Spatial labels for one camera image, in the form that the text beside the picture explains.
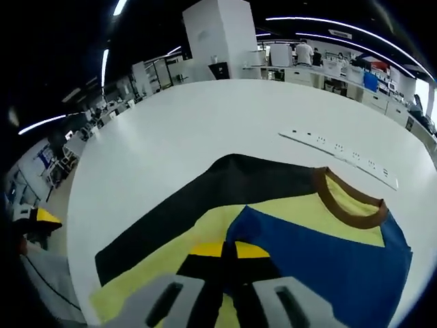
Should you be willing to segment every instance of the led strip light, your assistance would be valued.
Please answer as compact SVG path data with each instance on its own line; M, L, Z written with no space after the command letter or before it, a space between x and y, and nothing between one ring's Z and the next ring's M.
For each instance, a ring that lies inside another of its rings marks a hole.
M433 79L433 81L435 81L435 78L432 76L432 74L425 67L423 67L423 65L421 63L419 63L413 56L409 55L405 50L399 48L396 44L393 44L392 42L384 39L382 36L379 36L379 35L377 35L375 33L367 31L365 29L361 29L360 27L357 27L357 26L354 26L354 25L345 24L345 23L342 23L342 22L337 22L335 20L329 20L329 19L323 19L323 18L314 18L314 17L297 17L297 16L296 17L270 17L270 18L266 18L266 21L282 21L282 20L287 20L287 19L300 20L300 21L315 21L315 22L323 22L323 23L336 24L336 25L348 27L350 29L355 29L356 31L360 31L360 32L366 33L366 34L368 34L370 36L373 36L374 38L377 38L377 39L379 39L379 40L389 44L390 46L392 46L396 50L398 50L401 53L403 53L407 58L411 59L418 67L420 67L429 77L431 77L431 79Z
M118 1L117 7L115 7L115 9L114 9L113 16L118 16L118 15L120 15L122 13L123 8L124 8L126 2L128 2L128 0L119 0Z
M20 132L18 132L18 134L19 134L19 135L22 135L23 133L26 133L27 131L29 131L29 130L31 130L31 129L33 129L33 128L36 128L37 126L40 126L40 125L43 125L43 124L46 124L46 123L49 123L49 122L52 122L52 121L58 120L58 119L60 119L60 118L65 118L66 116L67 116L67 115L61 115L61 116L57 116L56 118L49 118L48 120L44 120L44 121L41 121L41 122L38 122L38 123L32 124L31 126L28 126L27 128L24 128L23 130L21 130Z
M166 56L171 55L172 53L174 53L175 51L178 51L178 50L181 49L181 48L182 48L182 46L179 46L179 47L177 47L177 48L174 48L172 51L169 51L169 52L166 54Z
M310 34L310 33L296 33L297 36L312 36L314 38L324 38L324 39L329 39L329 40L334 40L334 41L339 41L339 42L344 42L347 44L350 44L351 46L356 46L358 48L364 49L366 51L369 51L370 53L374 53L375 55L380 56L381 58L384 58L385 60L387 60L388 62L391 62L394 66L397 66L399 69L401 69L402 71L404 71L406 74L408 74L410 77L412 77L413 79L415 79L415 76L413 74L411 74L410 72L408 72L403 66L399 65L398 63L394 62L393 60L391 60L388 57L385 57L384 55L381 55L380 53L377 53L376 51L373 51L369 48L366 48L365 46L360 46L359 44L353 43L353 42L349 42L346 40L342 40L342 39L337 39L337 38L332 38L330 36L319 36L318 34Z
M107 71L107 60L108 60L109 50L106 49L103 51L103 60L102 60L102 87L104 87L104 76Z

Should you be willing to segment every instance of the desk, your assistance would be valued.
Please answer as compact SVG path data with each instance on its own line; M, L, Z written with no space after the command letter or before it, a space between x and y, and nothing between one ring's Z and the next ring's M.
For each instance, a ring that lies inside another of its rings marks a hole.
M388 116L403 128L406 128L408 118L411 118L413 126L408 130L422 141L437 166L437 138L431 135L413 116L408 113L407 107L396 101L394 98L387 96L382 92L373 92L366 89L362 83L350 81L342 76L339 77L328 74L319 66L250 66L243 69L252 70L257 68L265 70L284 70L285 82L306 85L309 87L313 86L318 89L323 88L324 83L322 79L325 77L347 83L348 98L353 98L378 113Z
M309 129L373 158L397 175L398 190L278 136L291 128ZM241 79L169 88L137 103L88 140L68 204L67 246L74 289L90 325L98 323L89 302L100 287L95 255L231 153L327 165L362 192L384 198L414 252L392 323L403 318L436 264L437 172L426 149L406 129L356 101L312 87Z
M116 103L114 106L108 106L107 107L107 111L105 112L106 115L109 115L110 113L112 113L113 111L117 111L119 107L119 103Z

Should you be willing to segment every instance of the person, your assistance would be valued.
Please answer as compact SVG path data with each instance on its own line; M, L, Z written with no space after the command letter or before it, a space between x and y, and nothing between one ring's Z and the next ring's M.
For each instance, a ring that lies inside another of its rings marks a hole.
M319 53L319 49L317 49L317 48L314 48L313 65L314 66L321 66L322 65L322 54Z
M314 55L313 49L307 44L306 40L301 40L296 46L296 54L298 56L298 65L311 65L311 58Z
M340 66L341 68L346 68L348 66L347 59L343 56L343 53L339 53Z

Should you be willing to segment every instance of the cable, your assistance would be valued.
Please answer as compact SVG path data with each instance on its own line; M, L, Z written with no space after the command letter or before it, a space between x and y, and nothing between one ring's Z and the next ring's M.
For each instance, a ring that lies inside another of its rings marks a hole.
M29 261L29 264L33 267L33 269L35 270L35 272L40 276L40 278L42 279L42 281L53 291L55 292L56 295L58 295L59 297L61 297L65 302L67 302L68 304L70 304L72 307L78 309L79 311L82 312L82 310L80 309L79 306L71 303L68 299L66 299L64 296L62 296L61 294L59 294L52 286L50 286L50 284L43 278L43 276L41 275L41 273L35 268L35 266L33 265L33 263L30 261L30 259L24 255L24 257Z

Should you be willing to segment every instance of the t-shirt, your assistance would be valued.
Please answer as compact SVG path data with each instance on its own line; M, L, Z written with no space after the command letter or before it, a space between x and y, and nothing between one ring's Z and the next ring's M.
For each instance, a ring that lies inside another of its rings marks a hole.
M298 64L311 65L311 56L314 54L313 49L306 43L301 43L296 46L296 54L298 56Z
M324 297L350 327L389 323L411 261L383 200L354 189L327 167L230 154L96 255L103 285L91 296L96 313L102 322L113 318L134 290L178 272L194 246L225 239L265 249L282 275ZM218 321L235 314L226 298L223 308Z
M313 65L314 66L320 66L322 64L322 54L321 53L314 53L313 55Z

